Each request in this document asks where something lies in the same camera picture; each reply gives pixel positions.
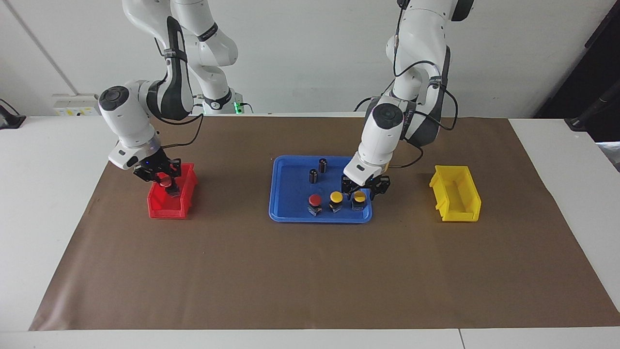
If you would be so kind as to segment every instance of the green light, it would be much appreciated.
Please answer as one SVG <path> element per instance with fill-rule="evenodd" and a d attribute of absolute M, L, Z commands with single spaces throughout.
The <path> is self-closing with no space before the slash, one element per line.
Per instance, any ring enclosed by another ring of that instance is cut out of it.
<path fill-rule="evenodd" d="M 237 114 L 243 114 L 243 107 L 241 106 L 241 104 L 239 104 L 239 103 L 235 102 L 235 103 L 234 103 L 234 111 L 235 111 Z"/>

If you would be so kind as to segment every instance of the plastic storage bin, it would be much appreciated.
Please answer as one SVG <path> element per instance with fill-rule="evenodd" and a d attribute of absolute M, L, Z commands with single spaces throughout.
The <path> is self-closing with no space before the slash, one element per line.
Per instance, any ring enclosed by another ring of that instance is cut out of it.
<path fill-rule="evenodd" d="M 170 197 L 159 184 L 153 182 L 147 203 L 150 218 L 158 219 L 186 219 L 187 211 L 192 206 L 193 190 L 198 179 L 193 170 L 193 163 L 181 164 L 181 176 L 176 179 L 181 190 L 178 197 Z"/>
<path fill-rule="evenodd" d="M 327 172 L 319 173 L 318 182 L 311 184 L 308 172 L 318 168 L 319 159 L 327 160 Z M 282 155 L 273 162 L 272 187 L 269 199 L 269 217 L 276 222 L 362 224 L 373 216 L 370 191 L 366 193 L 366 207 L 353 211 L 351 201 L 345 196 L 342 209 L 333 213 L 329 207 L 329 195 L 340 191 L 342 171 L 351 160 L 350 156 L 304 156 Z M 323 211 L 316 217 L 308 212 L 308 197 L 318 194 L 323 198 Z"/>
<path fill-rule="evenodd" d="M 477 222 L 482 201 L 467 166 L 435 166 L 430 181 L 444 222 Z"/>

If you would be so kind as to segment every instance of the yellow button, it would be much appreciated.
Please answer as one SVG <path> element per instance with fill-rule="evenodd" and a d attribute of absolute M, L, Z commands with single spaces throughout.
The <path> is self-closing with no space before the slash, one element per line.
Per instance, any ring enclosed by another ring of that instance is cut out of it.
<path fill-rule="evenodd" d="M 339 204 L 342 202 L 342 193 L 338 192 L 338 191 L 334 191 L 330 196 L 329 199 L 336 203 Z"/>
<path fill-rule="evenodd" d="M 355 193 L 353 193 L 353 199 L 356 200 L 357 202 L 364 202 L 366 201 L 366 194 L 364 194 L 363 191 L 356 191 Z"/>

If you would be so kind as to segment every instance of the black stand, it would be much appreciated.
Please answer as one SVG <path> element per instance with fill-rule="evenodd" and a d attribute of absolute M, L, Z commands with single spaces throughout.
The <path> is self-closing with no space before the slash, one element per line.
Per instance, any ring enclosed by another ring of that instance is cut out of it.
<path fill-rule="evenodd" d="M 588 120 L 598 112 L 605 109 L 618 94 L 620 93 L 620 80 L 616 81 L 605 93 L 603 93 L 588 109 L 586 109 L 581 115 L 572 119 L 564 119 L 566 124 L 571 130 L 576 132 L 586 132 L 585 124 Z"/>
<path fill-rule="evenodd" d="M 5 108 L 0 106 L 0 115 L 2 115 L 2 122 L 0 123 L 0 130 L 4 129 L 18 129 L 26 119 L 26 116 L 19 115 L 15 116 L 7 111 Z"/>

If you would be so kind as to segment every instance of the brown paper mat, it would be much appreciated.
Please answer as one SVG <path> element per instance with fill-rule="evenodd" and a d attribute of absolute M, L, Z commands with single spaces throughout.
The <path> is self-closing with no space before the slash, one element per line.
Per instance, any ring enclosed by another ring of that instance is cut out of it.
<path fill-rule="evenodd" d="M 196 126 L 158 129 L 179 142 Z M 186 221 L 151 220 L 149 185 L 108 165 L 30 329 L 620 325 L 507 120 L 460 120 L 418 165 L 391 170 L 368 224 L 271 221 L 273 159 L 352 155 L 362 127 L 362 119 L 205 119 L 196 143 L 168 152 L 196 164 Z M 392 163 L 417 155 L 402 143 Z M 478 223 L 441 222 L 428 187 L 435 164 L 470 167 Z"/>

